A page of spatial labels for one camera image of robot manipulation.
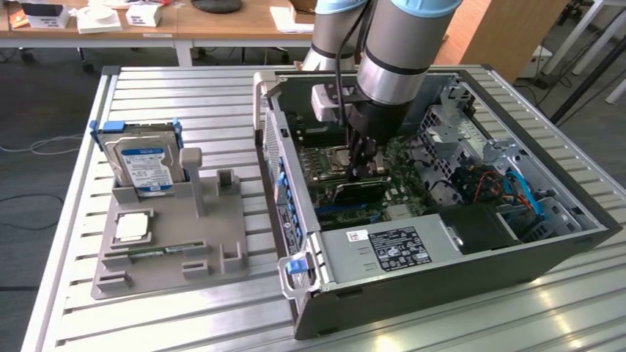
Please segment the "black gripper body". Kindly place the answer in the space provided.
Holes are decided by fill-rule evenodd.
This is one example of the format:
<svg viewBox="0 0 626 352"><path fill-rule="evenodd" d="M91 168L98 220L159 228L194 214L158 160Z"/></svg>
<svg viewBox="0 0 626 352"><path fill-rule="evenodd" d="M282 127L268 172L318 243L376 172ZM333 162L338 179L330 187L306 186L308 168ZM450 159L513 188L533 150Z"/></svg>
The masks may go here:
<svg viewBox="0 0 626 352"><path fill-rule="evenodd" d="M386 105L373 100L356 102L348 117L349 140L370 138L386 144L398 134L412 103Z"/></svg>

